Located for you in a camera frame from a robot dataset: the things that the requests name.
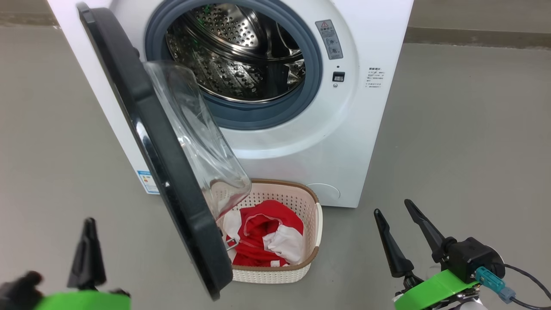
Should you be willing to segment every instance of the label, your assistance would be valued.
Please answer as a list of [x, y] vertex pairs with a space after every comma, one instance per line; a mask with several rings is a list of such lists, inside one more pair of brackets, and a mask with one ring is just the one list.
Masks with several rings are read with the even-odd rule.
[[335, 27], [333, 27], [333, 22], [330, 19], [320, 20], [316, 22], [317, 30], [320, 31], [321, 38], [327, 49], [327, 56], [330, 60], [340, 59], [343, 57], [343, 50], [341, 49], [341, 43], [339, 42], [339, 37], [337, 37], [337, 32]]
[[370, 67], [365, 80], [365, 88], [381, 88], [385, 78], [385, 71], [378, 67]]
[[139, 179], [142, 181], [143, 187], [145, 188], [145, 191], [148, 194], [158, 194], [159, 189], [155, 184], [155, 180], [153, 180], [153, 177], [151, 176], [151, 172], [140, 170], [138, 170], [137, 172], [139, 175]]

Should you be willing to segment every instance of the green tape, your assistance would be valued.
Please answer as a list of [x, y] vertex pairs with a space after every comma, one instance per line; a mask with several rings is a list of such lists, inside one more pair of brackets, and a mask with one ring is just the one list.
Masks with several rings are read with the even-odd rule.
[[130, 297], [98, 291], [57, 293], [44, 297], [35, 310], [130, 310]]
[[450, 270], [444, 270], [407, 291], [394, 303], [394, 307], [396, 310], [422, 310], [477, 283], [465, 284]]

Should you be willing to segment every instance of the gray floor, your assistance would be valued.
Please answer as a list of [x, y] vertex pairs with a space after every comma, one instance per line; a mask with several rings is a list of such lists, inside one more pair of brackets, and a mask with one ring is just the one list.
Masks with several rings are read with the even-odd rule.
[[[383, 210], [419, 276], [436, 272], [403, 207], [474, 236], [551, 286], [551, 52], [404, 45], [360, 207], [324, 209], [321, 250], [290, 285], [232, 283], [209, 300], [158, 196], [144, 193], [62, 33], [0, 28], [0, 279], [42, 272], [64, 290], [81, 220], [93, 216], [108, 288], [133, 309], [392, 309], [372, 220]], [[545, 305], [510, 272], [519, 299]], [[504, 306], [489, 292], [490, 309]]]

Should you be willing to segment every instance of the connector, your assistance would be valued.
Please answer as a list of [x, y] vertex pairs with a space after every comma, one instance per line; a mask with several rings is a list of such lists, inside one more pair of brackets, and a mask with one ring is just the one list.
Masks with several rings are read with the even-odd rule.
[[485, 267], [479, 267], [474, 274], [474, 278], [483, 286], [497, 293], [499, 298], [505, 303], [511, 303], [511, 298], [516, 296], [515, 291], [505, 286], [505, 281], [494, 275]]

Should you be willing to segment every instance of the white plastic basket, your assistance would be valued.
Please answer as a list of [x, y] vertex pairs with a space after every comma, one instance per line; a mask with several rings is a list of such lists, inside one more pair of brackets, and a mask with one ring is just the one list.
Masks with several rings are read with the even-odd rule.
[[250, 267], [233, 265], [234, 281], [258, 284], [293, 283], [302, 279], [317, 255], [323, 214], [316, 194], [308, 187], [277, 180], [252, 180], [252, 190], [247, 198], [235, 207], [254, 207], [265, 200], [277, 200], [293, 210], [304, 223], [304, 252], [301, 263], [286, 267]]

